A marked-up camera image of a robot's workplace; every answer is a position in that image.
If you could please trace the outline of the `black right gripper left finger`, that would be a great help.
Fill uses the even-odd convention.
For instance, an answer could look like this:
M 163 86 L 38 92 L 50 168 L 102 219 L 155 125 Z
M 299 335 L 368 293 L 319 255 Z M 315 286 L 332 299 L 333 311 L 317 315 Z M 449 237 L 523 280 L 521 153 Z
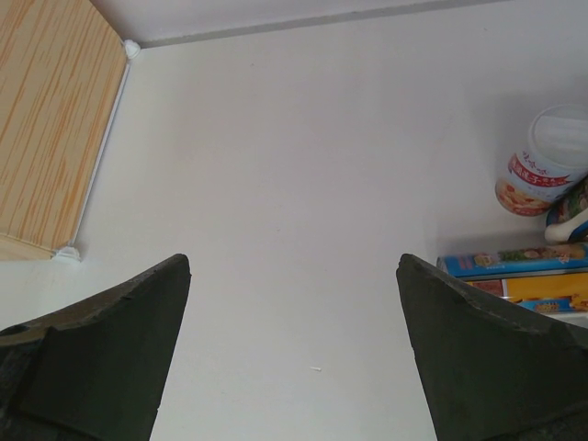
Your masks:
M 189 260 L 175 254 L 2 330 L 2 439 L 149 439 L 189 287 Z

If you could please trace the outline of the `blue can with spoon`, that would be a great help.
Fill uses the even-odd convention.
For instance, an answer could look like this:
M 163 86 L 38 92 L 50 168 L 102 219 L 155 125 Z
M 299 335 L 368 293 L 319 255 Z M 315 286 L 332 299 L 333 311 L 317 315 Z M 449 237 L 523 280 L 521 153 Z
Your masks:
M 573 187 L 549 211 L 544 237 L 549 243 L 587 240 L 587 178 Z

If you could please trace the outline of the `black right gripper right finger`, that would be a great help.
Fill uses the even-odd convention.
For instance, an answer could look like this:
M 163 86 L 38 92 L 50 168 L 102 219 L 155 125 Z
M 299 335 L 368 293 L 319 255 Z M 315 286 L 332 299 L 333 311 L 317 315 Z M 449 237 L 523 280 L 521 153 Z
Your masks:
M 584 440 L 587 331 L 516 306 L 413 254 L 401 307 L 439 440 Z

